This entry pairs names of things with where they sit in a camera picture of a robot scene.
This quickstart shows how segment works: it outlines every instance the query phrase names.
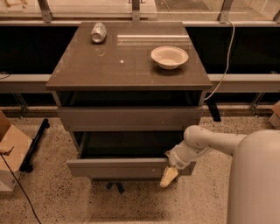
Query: white cable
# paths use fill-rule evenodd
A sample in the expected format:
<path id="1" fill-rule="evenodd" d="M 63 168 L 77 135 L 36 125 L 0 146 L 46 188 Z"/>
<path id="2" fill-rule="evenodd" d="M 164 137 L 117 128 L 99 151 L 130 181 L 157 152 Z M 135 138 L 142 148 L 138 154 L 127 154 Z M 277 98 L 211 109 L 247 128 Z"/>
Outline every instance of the white cable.
<path id="1" fill-rule="evenodd" d="M 228 72 L 228 66 L 229 66 L 229 55 L 230 55 L 230 52 L 231 52 L 231 46 L 234 42 L 234 37 L 235 37 L 235 25 L 233 24 L 233 22 L 231 22 L 230 20 L 228 20 L 228 22 L 233 26 L 233 33 L 231 35 L 231 39 L 230 39 L 230 43 L 229 43 L 229 46 L 228 46 L 228 50 L 227 50 L 227 67 L 226 67 L 226 71 L 224 72 L 224 74 L 222 75 L 222 77 L 220 78 L 220 81 L 217 85 L 217 87 L 215 88 L 215 90 L 207 97 L 205 98 L 204 100 L 208 100 L 216 91 L 217 89 L 219 88 L 220 84 L 222 83 L 223 79 L 225 78 L 225 75 L 227 74 Z"/>
<path id="2" fill-rule="evenodd" d="M 166 3 L 166 1 L 165 0 L 163 0 L 164 1 L 164 4 L 166 5 L 166 7 L 167 7 L 167 10 L 169 11 L 169 14 L 170 14 L 170 16 L 171 16 L 171 19 L 172 20 L 174 20 L 174 17 L 173 17 L 173 15 L 172 15 L 172 11 L 170 10 L 170 8 L 169 8 L 169 6 L 168 6 L 168 4 Z"/>

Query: speckled floor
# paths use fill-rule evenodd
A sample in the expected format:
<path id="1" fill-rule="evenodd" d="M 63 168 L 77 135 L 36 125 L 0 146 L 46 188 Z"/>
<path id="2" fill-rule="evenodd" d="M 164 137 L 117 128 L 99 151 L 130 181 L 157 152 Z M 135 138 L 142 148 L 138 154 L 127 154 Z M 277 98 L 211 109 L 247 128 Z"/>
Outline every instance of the speckled floor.
<path id="1" fill-rule="evenodd" d="M 205 114 L 201 126 L 249 134 L 273 129 L 268 120 L 222 113 L 222 122 L 213 122 Z M 43 118 L 10 121 L 34 137 Z M 120 195 L 115 185 L 108 191 L 106 183 L 70 174 L 66 161 L 76 157 L 76 149 L 60 119 L 49 122 L 32 160 L 34 171 L 20 177 L 42 223 L 226 223 L 231 157 L 212 151 L 198 160 L 192 176 L 180 177 L 167 189 L 158 182 L 125 182 Z M 11 194 L 0 194 L 0 223 L 37 223 L 18 185 Z"/>

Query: can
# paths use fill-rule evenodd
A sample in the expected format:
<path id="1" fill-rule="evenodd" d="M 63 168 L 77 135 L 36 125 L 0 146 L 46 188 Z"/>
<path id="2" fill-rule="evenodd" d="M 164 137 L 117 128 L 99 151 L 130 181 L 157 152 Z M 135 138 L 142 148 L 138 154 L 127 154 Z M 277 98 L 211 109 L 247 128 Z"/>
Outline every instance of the can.
<path id="1" fill-rule="evenodd" d="M 104 41 L 106 34 L 106 26 L 103 23 L 96 23 L 91 31 L 91 38 L 96 44 L 99 44 Z"/>

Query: countertop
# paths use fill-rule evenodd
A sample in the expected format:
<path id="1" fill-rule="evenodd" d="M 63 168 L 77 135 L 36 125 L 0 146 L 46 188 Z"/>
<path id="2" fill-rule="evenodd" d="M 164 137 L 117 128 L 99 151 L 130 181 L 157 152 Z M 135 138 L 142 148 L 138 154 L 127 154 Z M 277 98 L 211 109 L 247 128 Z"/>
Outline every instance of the countertop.
<path id="1" fill-rule="evenodd" d="M 95 44 L 95 23 L 82 23 L 46 84 L 48 90 L 204 90 L 211 82 L 181 22 L 106 22 L 107 36 Z M 184 49 L 189 60 L 161 69 L 151 51 Z"/>

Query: white bowl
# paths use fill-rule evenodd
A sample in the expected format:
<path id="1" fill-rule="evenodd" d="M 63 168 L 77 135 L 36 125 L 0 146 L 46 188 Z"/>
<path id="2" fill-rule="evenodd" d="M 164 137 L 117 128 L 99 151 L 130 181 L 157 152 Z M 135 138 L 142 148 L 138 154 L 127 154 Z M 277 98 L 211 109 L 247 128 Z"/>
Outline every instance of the white bowl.
<path id="1" fill-rule="evenodd" d="M 187 53 L 175 46 L 160 46 L 154 49 L 150 56 L 158 63 L 158 65 L 167 70 L 172 70 L 184 64 L 189 59 Z"/>

